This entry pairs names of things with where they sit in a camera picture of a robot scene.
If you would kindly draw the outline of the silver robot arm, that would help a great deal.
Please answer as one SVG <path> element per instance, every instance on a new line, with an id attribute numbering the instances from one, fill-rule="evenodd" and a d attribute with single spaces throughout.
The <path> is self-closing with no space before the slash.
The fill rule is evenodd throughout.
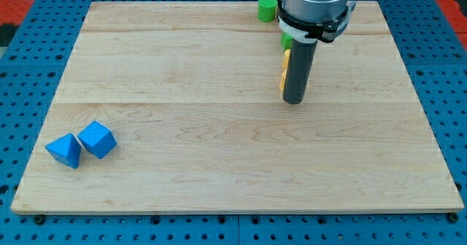
<path id="1" fill-rule="evenodd" d="M 350 0 L 278 0 L 279 27 L 292 37 L 282 91 L 285 102 L 303 101 L 317 43 L 339 37 L 354 8 Z"/>

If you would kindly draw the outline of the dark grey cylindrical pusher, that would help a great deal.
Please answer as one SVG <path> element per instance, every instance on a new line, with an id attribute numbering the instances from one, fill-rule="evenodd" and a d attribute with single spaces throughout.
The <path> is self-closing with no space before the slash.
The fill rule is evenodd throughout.
<path id="1" fill-rule="evenodd" d="M 306 92 L 317 40 L 312 43 L 292 41 L 282 98 L 288 104 L 300 104 Z"/>

